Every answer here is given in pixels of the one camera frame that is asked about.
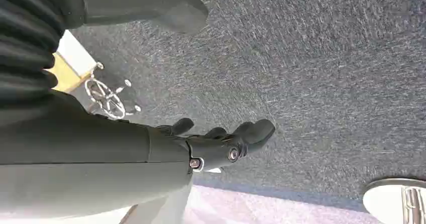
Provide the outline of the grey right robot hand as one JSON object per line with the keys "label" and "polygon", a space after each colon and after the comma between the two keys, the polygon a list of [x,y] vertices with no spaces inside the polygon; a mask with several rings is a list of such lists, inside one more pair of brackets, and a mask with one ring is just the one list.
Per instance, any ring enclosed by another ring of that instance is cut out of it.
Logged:
{"label": "grey right robot hand", "polygon": [[77,217],[152,201],[264,147],[275,132],[267,119],[185,136],[191,119],[112,120],[55,89],[49,69],[68,29],[145,20],[191,33],[207,17],[201,0],[1,0],[1,215]]}

